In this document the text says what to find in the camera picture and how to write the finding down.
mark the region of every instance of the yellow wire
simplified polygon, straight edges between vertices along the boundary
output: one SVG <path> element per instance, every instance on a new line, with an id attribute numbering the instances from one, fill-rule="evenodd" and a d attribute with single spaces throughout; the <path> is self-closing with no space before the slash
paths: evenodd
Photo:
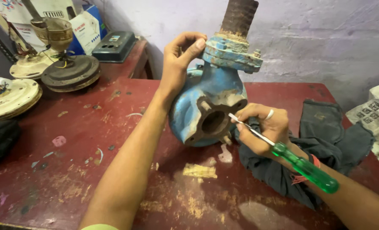
<path id="1" fill-rule="evenodd" d="M 57 67 L 57 66 L 55 66 L 55 67 L 56 67 L 56 68 L 63 69 L 63 68 L 66 68 L 66 66 L 67 66 L 67 61 L 65 60 L 65 61 L 64 61 L 64 66 L 63 66 L 63 67 Z"/>

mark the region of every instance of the screwdriver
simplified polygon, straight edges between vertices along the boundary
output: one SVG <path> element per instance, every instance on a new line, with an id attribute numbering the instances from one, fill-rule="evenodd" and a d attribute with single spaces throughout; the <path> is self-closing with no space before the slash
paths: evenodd
<path id="1" fill-rule="evenodd" d="M 335 193 L 339 189 L 339 183 L 336 179 L 325 173 L 323 170 L 317 168 L 314 164 L 310 163 L 310 161 L 306 160 L 303 157 L 296 156 L 292 151 L 290 151 L 287 146 L 281 142 L 274 143 L 269 140 L 267 137 L 262 134 L 256 132 L 251 126 L 245 124 L 238 120 L 238 118 L 229 113 L 229 117 L 233 118 L 236 122 L 244 124 L 248 127 L 254 134 L 256 134 L 259 138 L 264 140 L 266 143 L 272 146 L 271 152 L 275 156 L 280 156 L 289 162 L 293 169 L 298 173 L 306 177 L 313 184 L 318 186 L 321 190 L 326 193 Z"/>

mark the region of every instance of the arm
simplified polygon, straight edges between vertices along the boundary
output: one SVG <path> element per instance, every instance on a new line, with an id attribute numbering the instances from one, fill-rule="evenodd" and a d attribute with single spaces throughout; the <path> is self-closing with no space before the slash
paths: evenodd
<path id="1" fill-rule="evenodd" d="M 268 116 L 270 109 L 274 110 L 273 116 L 268 120 L 264 120 Z M 264 136 L 271 141 L 285 143 L 294 154 L 308 159 L 305 152 L 289 141 L 289 120 L 285 110 L 251 103 L 238 111 L 236 116 L 240 121 L 245 121 L 251 116 L 257 117 L 261 122 Z M 276 160 L 289 170 L 293 170 L 292 166 L 283 158 L 276 157 L 270 152 L 270 146 L 266 142 L 255 137 L 244 125 L 237 124 L 237 126 L 240 132 L 239 139 L 248 145 L 253 152 Z M 326 165 L 321 164 L 320 168 L 340 183 L 339 190 L 334 194 L 328 194 L 310 181 L 305 181 L 305 183 L 335 212 L 346 227 L 352 230 L 379 229 L 379 196 Z"/>
<path id="2" fill-rule="evenodd" d="M 145 194 L 148 172 L 167 113 L 184 85 L 189 63 L 205 48 L 206 39 L 206 35 L 198 32 L 184 32 L 165 47 L 160 86 L 101 178 L 79 229 L 99 223 L 119 230 L 131 228 Z"/>

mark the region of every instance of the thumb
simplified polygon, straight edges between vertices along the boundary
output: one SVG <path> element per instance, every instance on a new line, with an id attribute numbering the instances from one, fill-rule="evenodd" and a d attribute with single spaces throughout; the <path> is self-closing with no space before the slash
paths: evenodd
<path id="1" fill-rule="evenodd" d="M 246 144 L 254 153 L 261 155 L 270 149 L 270 145 L 265 141 L 259 139 L 247 128 L 244 124 L 238 123 L 239 140 Z"/>
<path id="2" fill-rule="evenodd" d="M 179 59 L 183 60 L 186 65 L 189 65 L 189 63 L 205 49 L 205 46 L 205 39 L 198 39 L 181 55 L 181 57 L 179 57 Z"/>

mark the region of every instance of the red thread bracelet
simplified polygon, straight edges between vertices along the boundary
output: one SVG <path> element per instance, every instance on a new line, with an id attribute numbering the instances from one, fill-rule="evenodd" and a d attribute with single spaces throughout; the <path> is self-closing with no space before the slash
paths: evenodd
<path id="1" fill-rule="evenodd" d="M 311 154 L 311 155 L 312 155 L 312 157 L 313 157 L 313 164 L 314 164 L 317 168 L 320 168 L 320 161 L 319 161 L 319 159 L 318 159 L 315 155 L 313 155 L 313 154 Z M 293 180 L 292 180 L 292 185 L 307 180 L 307 178 L 306 178 L 304 175 L 293 175 L 293 174 L 291 174 L 290 177 L 293 179 Z"/>

